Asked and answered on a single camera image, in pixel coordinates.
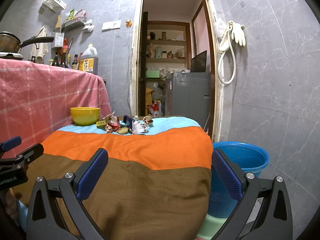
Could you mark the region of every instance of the television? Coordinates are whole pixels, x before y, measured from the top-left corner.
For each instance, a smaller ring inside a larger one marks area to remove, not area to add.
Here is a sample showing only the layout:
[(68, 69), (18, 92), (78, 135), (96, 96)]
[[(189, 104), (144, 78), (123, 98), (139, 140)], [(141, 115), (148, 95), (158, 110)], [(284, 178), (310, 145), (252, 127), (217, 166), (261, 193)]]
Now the television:
[(207, 66), (207, 51), (203, 51), (191, 60), (190, 72), (205, 72)]

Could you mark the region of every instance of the bottle label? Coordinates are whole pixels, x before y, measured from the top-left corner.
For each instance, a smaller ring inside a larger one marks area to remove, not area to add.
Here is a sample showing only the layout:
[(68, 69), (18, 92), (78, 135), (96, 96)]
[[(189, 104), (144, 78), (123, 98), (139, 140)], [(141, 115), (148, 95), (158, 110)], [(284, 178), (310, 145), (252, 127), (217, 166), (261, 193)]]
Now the bottle label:
[(79, 70), (85, 71), (85, 72), (92, 72), (93, 63), (94, 63), (94, 58), (82, 59), (80, 60), (80, 63), (79, 63)]

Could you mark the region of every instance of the bucket rim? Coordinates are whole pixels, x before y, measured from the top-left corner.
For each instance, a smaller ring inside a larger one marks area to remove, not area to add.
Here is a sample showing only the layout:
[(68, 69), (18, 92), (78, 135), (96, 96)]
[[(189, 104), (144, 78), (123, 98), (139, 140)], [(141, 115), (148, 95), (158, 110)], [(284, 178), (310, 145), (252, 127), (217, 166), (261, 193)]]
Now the bucket rim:
[(270, 162), (270, 156), (269, 156), (269, 154), (268, 154), (268, 152), (266, 150), (262, 149), (259, 146), (250, 144), (250, 143), (243, 143), (243, 142), (236, 142), (236, 141), (226, 141), (226, 142), (215, 142), (215, 143), (212, 143), (212, 146), (213, 146), (213, 149), (217, 149), (217, 148), (219, 149), (219, 146), (240, 146), (240, 147), (243, 147), (243, 148), (249, 148), (249, 149), (252, 149), (252, 150), (256, 150), (256, 151), (258, 151), (259, 153), (261, 153), (264, 156), (265, 162), (264, 162), (263, 165), (258, 166), (258, 167), (254, 167), (254, 168), (241, 168), (244, 172), (255, 173), (255, 172), (262, 171), (263, 169), (265, 169), (268, 166), (268, 164)]

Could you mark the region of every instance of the saucepan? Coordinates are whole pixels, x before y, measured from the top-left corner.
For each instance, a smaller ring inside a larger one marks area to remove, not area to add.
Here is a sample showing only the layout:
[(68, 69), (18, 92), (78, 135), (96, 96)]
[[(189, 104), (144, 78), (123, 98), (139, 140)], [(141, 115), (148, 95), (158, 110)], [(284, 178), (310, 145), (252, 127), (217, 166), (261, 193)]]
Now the saucepan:
[(39, 49), (38, 43), (51, 43), (54, 37), (36, 37), (20, 42), (19, 38), (9, 32), (0, 32), (0, 52), (20, 53), (21, 48), (30, 44), (36, 44), (36, 49)]

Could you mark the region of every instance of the silver screw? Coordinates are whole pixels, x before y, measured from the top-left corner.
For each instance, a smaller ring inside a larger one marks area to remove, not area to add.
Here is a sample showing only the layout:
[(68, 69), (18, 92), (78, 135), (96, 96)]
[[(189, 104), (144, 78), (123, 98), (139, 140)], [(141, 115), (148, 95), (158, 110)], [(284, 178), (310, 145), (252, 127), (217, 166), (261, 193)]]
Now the silver screw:
[(64, 175), (64, 177), (65, 177), (66, 179), (71, 179), (71, 178), (73, 177), (73, 173), (72, 173), (72, 172), (67, 172), (67, 173)]
[(248, 172), (248, 173), (246, 174), (246, 176), (247, 176), (248, 179), (253, 179), (253, 178), (254, 178), (254, 174), (251, 173), (251, 172)]
[(41, 182), (43, 180), (43, 177), (42, 176), (39, 176), (38, 178), (36, 178), (36, 181), (37, 182)]
[(280, 176), (277, 176), (277, 181), (282, 182), (282, 181), (283, 181), (283, 178), (280, 177)]

